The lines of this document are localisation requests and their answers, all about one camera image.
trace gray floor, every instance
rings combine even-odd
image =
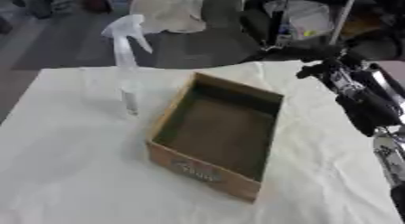
[[[201,33],[161,33],[148,37],[155,49],[149,55],[133,48],[143,66],[204,68],[229,65],[258,47],[240,32],[237,8],[240,0],[206,0],[203,9],[208,29]],[[0,35],[0,123],[43,68],[114,65],[111,42],[99,34],[122,14],[88,14],[76,9],[69,16],[37,20],[0,0],[0,14],[14,29]],[[386,43],[363,47],[369,56],[390,53]]]

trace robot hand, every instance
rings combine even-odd
[[[383,68],[367,64],[357,56],[334,53],[321,63],[303,67],[297,77],[316,77],[336,93],[353,125],[373,136],[378,127],[402,125],[405,90]]]

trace wooden box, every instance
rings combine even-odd
[[[282,96],[195,73],[146,140],[151,161],[248,201],[259,192]]]

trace printed label on box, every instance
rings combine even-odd
[[[220,182],[221,176],[211,167],[204,165],[196,165],[184,160],[173,160],[172,165],[183,173],[186,173],[200,181],[204,182]]]

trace white cloth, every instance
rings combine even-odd
[[[199,70],[285,95],[254,204],[147,160],[146,130],[192,70],[142,69],[138,117],[115,68],[43,70],[0,126],[0,223],[400,223],[372,140],[300,67]]]
[[[158,27],[172,33],[205,30],[201,17],[203,0],[132,0],[130,13],[142,14],[144,27]]]

